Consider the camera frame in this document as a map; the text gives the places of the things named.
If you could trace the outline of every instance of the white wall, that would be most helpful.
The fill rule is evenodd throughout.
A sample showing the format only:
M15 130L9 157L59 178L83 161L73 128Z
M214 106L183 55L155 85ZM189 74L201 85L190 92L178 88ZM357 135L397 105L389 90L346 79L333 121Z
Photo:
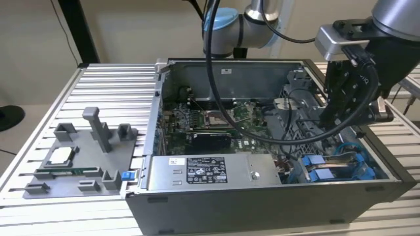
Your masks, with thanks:
M0 105L51 103L75 66L49 0L0 3ZM101 62L202 57L201 21L186 1L81 0L81 4ZM223 0L221 6L241 11L247 4ZM251 58L266 56L267 49L249 50Z
M155 58L202 57L201 21L181 0L82 0L101 62L153 63ZM223 0L242 11L247 0ZM250 57L267 50L250 50Z
M75 63L50 3L0 3L0 105L51 103Z

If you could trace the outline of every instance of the blue tab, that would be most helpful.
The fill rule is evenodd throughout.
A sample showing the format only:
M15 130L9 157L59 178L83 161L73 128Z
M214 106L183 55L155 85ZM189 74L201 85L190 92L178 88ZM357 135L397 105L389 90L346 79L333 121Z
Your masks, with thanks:
M311 155L311 156L307 156L307 157L309 157L311 165L325 164L325 160L323 160L322 156Z
M355 160L357 160L357 162L363 162L365 161L365 159L362 158L362 155L361 154L355 154Z
M366 168L366 170L365 170L365 172L362 173L362 175L361 176L358 176L358 179L359 180L371 180L371 179L374 179L374 171L373 171L373 169L369 167L369 168Z
M130 172L130 171L122 172L122 175L121 175L122 181L131 181L134 179L135 179L135 173L134 172Z
M309 157L307 157L307 156L303 156L303 157L301 158L301 161L302 161L303 166L310 165L310 161L309 161Z
M315 175L319 179L330 179L334 178L333 173L330 172L329 169L317 169L313 170L315 172Z

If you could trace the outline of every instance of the warning label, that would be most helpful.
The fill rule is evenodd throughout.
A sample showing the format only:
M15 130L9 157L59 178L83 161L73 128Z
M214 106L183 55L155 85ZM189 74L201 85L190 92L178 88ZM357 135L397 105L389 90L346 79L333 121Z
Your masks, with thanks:
M223 157L187 158L186 182L189 184L226 183Z

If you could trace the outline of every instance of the wire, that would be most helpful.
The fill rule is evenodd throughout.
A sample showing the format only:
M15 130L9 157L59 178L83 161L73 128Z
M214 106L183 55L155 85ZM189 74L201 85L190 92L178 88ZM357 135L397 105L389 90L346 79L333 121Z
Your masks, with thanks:
M410 107L410 104L407 104L407 105L405 106L405 109L403 109L402 115L406 115L406 112L407 112L409 107Z
M210 7L209 29L207 29L207 33L206 33L206 36L205 36L205 63L206 63L206 73L207 73L207 77L209 77L209 87L210 87L210 90L211 90L211 93L213 93L213 96L214 96L214 102L215 102L215 104L218 106L219 112L221 112L225 120L227 121L229 125L243 136L247 136L247 137L250 137L250 138L253 138L253 139L255 139L255 140L258 140L261 142L278 144L278 145L298 145L298 144L311 143L311 142L323 140L329 136L337 134L347 125L350 125L353 120L365 111L366 106L369 105L370 101L373 100L373 97L374 97L375 91L377 91L377 87L378 87L378 75L377 75L377 72L375 72L375 69L374 69L371 61L366 60L366 53L363 52L362 48L359 46L358 46L358 48L343 46L343 48L346 48L346 53L347 52L353 53L353 51L355 51L357 49L359 49L361 52L363 52L363 54L362 54L363 57L359 60L361 63L358 64L358 66L365 71L366 78L369 78L369 88L367 88L366 96L363 96L363 100L361 101L361 103L358 104L357 108L354 109L354 112L330 130L327 130L323 133L321 133L321 134L318 134L315 136L311 136L309 138L299 139L299 140L278 140L278 139L270 139L270 138L261 137L261 136L258 136L258 135L245 131L235 124L235 122L231 120L226 110L222 107L222 102L221 102L219 94L218 94L218 91L217 91L217 85L215 85L214 76L213 76L213 72L211 72L210 42L211 42L211 28L213 28L213 24L214 24L215 9L218 7L218 4L219 4L219 0L214 0L213 1L213 5Z
M197 1L195 1L195 0L186 0L186 1L190 3L191 7L194 8L194 10L195 10L195 12L197 12L197 15L198 15L201 21L202 21L202 20L203 20L202 11L201 11L201 9L199 9L199 6L198 6L198 4L197 4Z
M395 91L395 93L394 93L394 96L393 96L393 98L391 98L390 104L393 103L393 101L394 101L394 99L395 99L395 96L398 95L398 92L399 92L399 90L401 90L401 87L402 87L402 86L398 87L398 89L397 89L397 91Z
M13 152L10 152L10 151L6 151L6 150L2 150L2 149L0 149L0 151L7 153L7 154L10 154L10 155L14 155L14 156L17 155L15 153L13 153Z
M286 126L283 128L283 133L282 133L282 136L281 136L281 140L283 140L286 134L287 134L287 131L290 129L290 124L291 124L291 115L293 115L293 111L291 111L291 105L290 105L290 101L287 100L287 106L289 106L289 113L287 113L287 122L286 122ZM289 152L286 152L282 148L282 145L279 145L279 151L282 152L282 154L286 156L286 159L293 159L294 161L297 161L297 158L294 158L291 155L290 155L290 151L291 151L291 146L290 146L290 149L289 149Z
M338 153L341 152L341 148L343 148L345 146L354 146L359 149L359 151L362 151L362 153L365 154L366 158L367 158L367 152L366 150L361 147L361 145L358 143L353 143L353 142L346 142L346 143L342 143L337 148L335 148L335 151L333 153L333 155L338 155Z
M78 66L77 59L75 59L75 56L74 56L74 52L73 52L73 49L71 49L71 46L70 46L70 41L69 41L69 39L67 39L67 34L66 34L66 32L65 32L65 29L63 29L62 24L61 24L61 21L59 21L59 17L58 17L57 10L55 10L55 8L54 8L54 5L53 5L51 0L49 0L49 2L50 2L50 5L51 5L51 9L53 9L54 16L57 17L57 20L58 20L59 27L61 27L62 32L63 32L63 34L65 34L66 45L67 45L67 48L69 48L70 53L71 53L71 55L73 55L73 59L74 59L74 62L75 62L75 66Z
M263 23L266 24L266 27L269 28L269 30L279 37L282 38L283 40L291 42L291 43L299 43L299 44L303 44L303 43L311 43L314 42L314 38L310 38L310 39L306 39L306 40L298 40L298 39L293 39L293 38L289 38L286 37L283 34L281 34L269 24L267 22L267 19L265 17L265 13L263 13L263 0L259 1L261 2L261 5L259 5L259 12L261 12L261 17L262 17L262 20L263 20Z
M406 106L405 106L402 115L406 115L407 109L413 105L414 101L415 101L415 97L413 95L410 95L407 102L406 102Z

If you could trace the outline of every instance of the slotted metal surface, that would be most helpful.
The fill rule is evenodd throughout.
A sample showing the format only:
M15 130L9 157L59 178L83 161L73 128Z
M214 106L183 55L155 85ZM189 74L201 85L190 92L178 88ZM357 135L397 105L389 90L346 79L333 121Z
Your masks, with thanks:
M318 67L325 72L326 64L319 63ZM39 123L38 131L30 136L0 179L0 183L5 183L0 192L0 235L141 234L119 196L23 200L21 188L30 181L30 173L50 147L53 126L58 122L70 121L77 124L77 128L87 128L79 119L86 105L98 106L99 117L111 124L110 127L129 122L139 130L130 168L141 166L142 134L146 131L150 105L147 98L153 95L153 71L153 65L98 64L74 74ZM420 183L420 131L398 111L393 111L395 120L371 125L370 129ZM350 224L215 235L389 236L418 235L418 232L420 184L394 202L374 205Z

